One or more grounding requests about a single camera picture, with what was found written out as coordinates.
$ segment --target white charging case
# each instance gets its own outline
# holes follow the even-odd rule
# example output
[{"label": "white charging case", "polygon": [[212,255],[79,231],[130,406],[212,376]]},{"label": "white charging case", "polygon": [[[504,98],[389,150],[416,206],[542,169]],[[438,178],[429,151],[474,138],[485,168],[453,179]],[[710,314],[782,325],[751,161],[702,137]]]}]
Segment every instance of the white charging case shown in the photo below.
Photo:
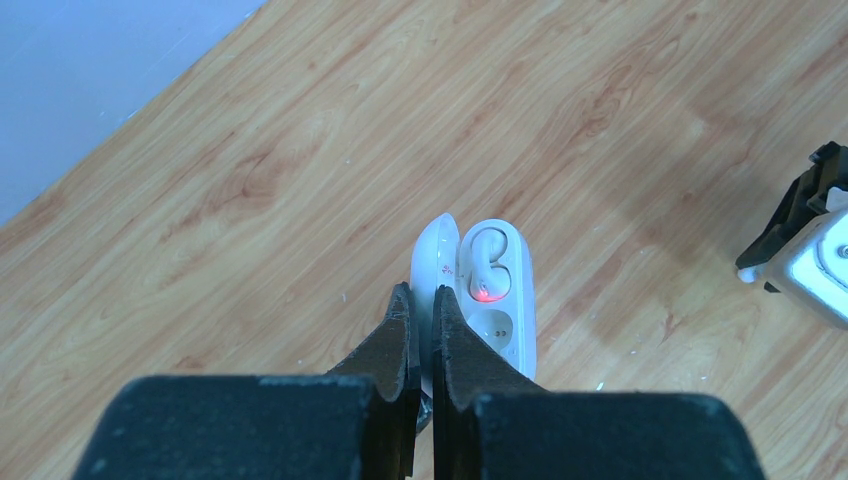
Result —
[{"label": "white charging case", "polygon": [[[471,296],[471,244],[484,229],[506,235],[506,252],[498,259],[510,275],[506,296],[494,302],[479,302]],[[533,380],[536,376],[536,292],[533,260],[518,229],[498,219],[484,220],[471,227],[460,244],[459,227],[449,213],[442,214],[418,237],[412,251],[410,287],[415,297],[421,340],[422,387],[432,395],[430,355],[433,331],[433,302],[436,290],[446,285],[456,292],[468,326],[514,369]]]}]

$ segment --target white robotic device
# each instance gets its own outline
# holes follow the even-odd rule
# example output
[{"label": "white robotic device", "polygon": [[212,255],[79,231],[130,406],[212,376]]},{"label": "white robotic device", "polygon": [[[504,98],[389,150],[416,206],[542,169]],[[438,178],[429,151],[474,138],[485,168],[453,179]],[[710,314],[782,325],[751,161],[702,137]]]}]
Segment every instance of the white robotic device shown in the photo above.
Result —
[{"label": "white robotic device", "polygon": [[[513,368],[536,375],[536,292],[533,261],[521,233],[508,222],[484,220],[460,242],[449,213],[433,220],[412,252],[410,288],[415,298],[421,351],[430,348],[433,302],[441,285],[453,288],[468,326]],[[422,355],[422,388],[432,391],[429,355]]]},{"label": "white robotic device", "polygon": [[739,278],[766,280],[836,327],[848,329],[848,148],[810,156],[766,230],[737,259]]}]

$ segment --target earbud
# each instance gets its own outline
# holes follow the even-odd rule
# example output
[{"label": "earbud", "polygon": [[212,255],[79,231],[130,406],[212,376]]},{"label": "earbud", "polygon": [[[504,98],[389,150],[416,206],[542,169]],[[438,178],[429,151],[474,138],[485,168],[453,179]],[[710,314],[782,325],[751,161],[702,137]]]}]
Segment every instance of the earbud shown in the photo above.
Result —
[{"label": "earbud", "polygon": [[506,253],[506,234],[494,228],[480,231],[471,242],[471,296],[478,302],[496,302],[509,293],[509,271],[496,265]]}]

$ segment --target open earbud case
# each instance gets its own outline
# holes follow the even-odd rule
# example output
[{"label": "open earbud case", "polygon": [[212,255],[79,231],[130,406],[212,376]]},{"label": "open earbud case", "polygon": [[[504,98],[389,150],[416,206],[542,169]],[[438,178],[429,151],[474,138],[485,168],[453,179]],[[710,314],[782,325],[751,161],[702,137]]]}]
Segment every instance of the open earbud case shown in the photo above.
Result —
[{"label": "open earbud case", "polygon": [[[471,292],[472,245],[478,234],[494,229],[506,237],[503,254],[486,267],[505,268],[509,289],[503,298],[479,301]],[[536,376],[536,292],[533,260],[521,233],[506,221],[484,220],[465,234],[460,243],[459,227],[449,213],[442,214],[424,229],[412,251],[410,287],[415,297],[422,351],[432,341],[433,302],[436,290],[449,286],[456,292],[468,326],[513,368],[527,378]],[[422,356],[422,384],[432,395],[431,359]]]}]

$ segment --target wood grain surface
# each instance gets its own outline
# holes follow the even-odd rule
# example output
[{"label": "wood grain surface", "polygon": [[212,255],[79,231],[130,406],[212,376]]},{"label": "wood grain surface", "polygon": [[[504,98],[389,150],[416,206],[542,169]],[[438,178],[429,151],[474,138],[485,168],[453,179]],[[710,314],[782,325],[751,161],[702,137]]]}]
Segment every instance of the wood grain surface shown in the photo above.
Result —
[{"label": "wood grain surface", "polygon": [[842,0],[272,0],[0,230],[0,478],[139,375],[326,371],[445,211],[527,238],[542,386],[714,394],[848,478],[848,333],[733,268],[846,112]]}]

